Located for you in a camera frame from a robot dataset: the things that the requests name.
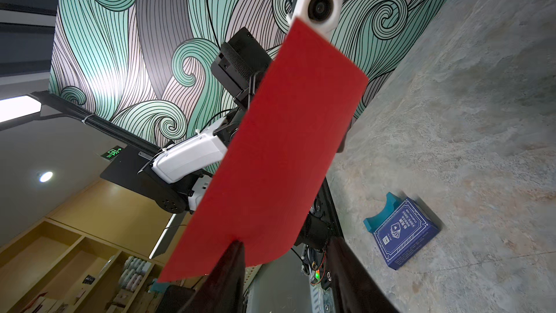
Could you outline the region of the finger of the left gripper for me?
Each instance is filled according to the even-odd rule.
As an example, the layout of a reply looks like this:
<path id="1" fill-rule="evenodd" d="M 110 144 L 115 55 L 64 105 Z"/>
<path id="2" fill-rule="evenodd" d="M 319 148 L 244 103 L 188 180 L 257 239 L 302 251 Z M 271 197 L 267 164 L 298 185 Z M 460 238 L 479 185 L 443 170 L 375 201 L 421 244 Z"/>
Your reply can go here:
<path id="1" fill-rule="evenodd" d="M 234 103 L 247 109 L 250 94 L 254 95 L 271 63 L 272 58 L 243 27 L 221 44 L 211 72 L 233 97 Z"/>

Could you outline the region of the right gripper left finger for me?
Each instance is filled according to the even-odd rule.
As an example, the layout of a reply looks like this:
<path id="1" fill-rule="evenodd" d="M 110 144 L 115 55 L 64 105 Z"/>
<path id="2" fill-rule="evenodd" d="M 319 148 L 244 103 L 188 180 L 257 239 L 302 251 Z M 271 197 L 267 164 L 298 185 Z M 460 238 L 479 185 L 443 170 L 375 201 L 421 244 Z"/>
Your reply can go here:
<path id="1" fill-rule="evenodd" d="M 201 289 L 178 312 L 243 312 L 245 247 L 232 242 Z"/>

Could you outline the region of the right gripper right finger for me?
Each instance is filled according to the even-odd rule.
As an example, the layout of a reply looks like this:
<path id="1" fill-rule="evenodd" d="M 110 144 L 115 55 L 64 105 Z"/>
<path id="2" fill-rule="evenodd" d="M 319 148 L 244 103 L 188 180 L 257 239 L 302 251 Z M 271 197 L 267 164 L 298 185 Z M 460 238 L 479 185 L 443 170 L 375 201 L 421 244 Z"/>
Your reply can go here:
<path id="1" fill-rule="evenodd" d="M 398 311 L 341 237 L 334 236 L 328 243 L 327 271 L 336 312 Z"/>

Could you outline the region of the red square paper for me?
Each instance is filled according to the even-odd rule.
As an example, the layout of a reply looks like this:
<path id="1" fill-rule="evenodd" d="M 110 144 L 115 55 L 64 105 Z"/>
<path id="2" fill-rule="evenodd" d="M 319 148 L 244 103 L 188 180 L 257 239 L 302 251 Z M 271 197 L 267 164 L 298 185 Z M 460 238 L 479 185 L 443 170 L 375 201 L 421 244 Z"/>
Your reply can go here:
<path id="1" fill-rule="evenodd" d="M 343 140 L 367 76 L 296 20 L 159 277 L 209 274 L 234 241 L 253 267 L 287 253 Z"/>

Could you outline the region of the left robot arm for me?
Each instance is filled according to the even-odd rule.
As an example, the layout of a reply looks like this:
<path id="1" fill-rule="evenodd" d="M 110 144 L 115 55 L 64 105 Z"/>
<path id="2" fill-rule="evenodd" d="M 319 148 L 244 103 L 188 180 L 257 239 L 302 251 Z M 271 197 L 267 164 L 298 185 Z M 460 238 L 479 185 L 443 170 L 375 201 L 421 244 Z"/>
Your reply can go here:
<path id="1" fill-rule="evenodd" d="M 224 158 L 271 62 L 251 32 L 241 28 L 221 45 L 211 64 L 212 75 L 231 93 L 234 107 L 205 121 L 200 133 L 170 144 L 151 159 L 127 147 L 101 178 L 154 200 L 171 214 L 195 211 L 211 182 L 206 167 Z"/>

